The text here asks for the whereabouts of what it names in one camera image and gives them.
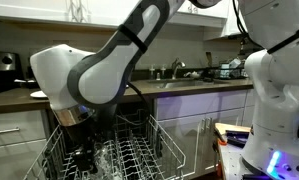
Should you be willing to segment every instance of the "stove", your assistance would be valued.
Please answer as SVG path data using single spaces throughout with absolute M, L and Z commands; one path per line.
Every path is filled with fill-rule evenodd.
M 19 87 L 15 79 L 23 79 L 19 55 L 0 52 L 0 92 Z

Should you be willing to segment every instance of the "kitchen wall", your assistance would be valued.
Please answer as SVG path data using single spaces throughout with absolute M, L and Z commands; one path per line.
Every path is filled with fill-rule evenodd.
M 170 67 L 177 57 L 186 63 L 187 68 L 199 68 L 206 66 L 206 51 L 212 52 L 216 62 L 233 58 L 239 51 L 238 41 L 203 42 L 202 37 L 202 27 L 167 25 L 136 68 L 148 69 L 151 64 L 156 64 L 155 68 L 162 64 Z M 20 54 L 23 69 L 28 66 L 30 55 L 46 46 L 66 43 L 78 49 L 98 51 L 109 38 L 110 34 L 42 31 L 0 23 L 0 51 Z

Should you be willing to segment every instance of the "dishwasher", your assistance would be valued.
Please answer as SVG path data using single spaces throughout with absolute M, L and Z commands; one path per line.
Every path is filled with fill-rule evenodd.
M 143 110 L 123 119 L 140 122 Z M 97 173 L 81 172 L 74 164 L 72 142 L 58 126 L 24 180 L 156 180 L 183 179 L 186 157 L 166 130 L 150 116 L 143 126 L 116 117 L 114 139 L 95 143 Z

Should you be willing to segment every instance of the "plate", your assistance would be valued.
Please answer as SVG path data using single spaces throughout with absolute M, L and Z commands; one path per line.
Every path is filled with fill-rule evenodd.
M 33 92 L 30 96 L 37 99 L 47 99 L 47 96 L 42 91 Z

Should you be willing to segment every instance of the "kitchen counter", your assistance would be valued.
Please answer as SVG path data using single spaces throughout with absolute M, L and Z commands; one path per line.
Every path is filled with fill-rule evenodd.
M 222 82 L 224 83 L 168 89 L 157 88 L 156 84 L 148 83 L 147 81 L 134 81 L 132 83 L 142 92 L 146 99 L 253 88 L 252 81 L 249 79 L 226 80 Z M 50 109 L 48 100 L 33 99 L 30 97 L 30 94 L 37 90 L 38 89 L 18 88 L 0 93 L 0 113 Z M 131 88 L 128 88 L 121 102 L 134 101 L 140 101 L 140 98 L 137 96 L 135 91 L 133 91 Z

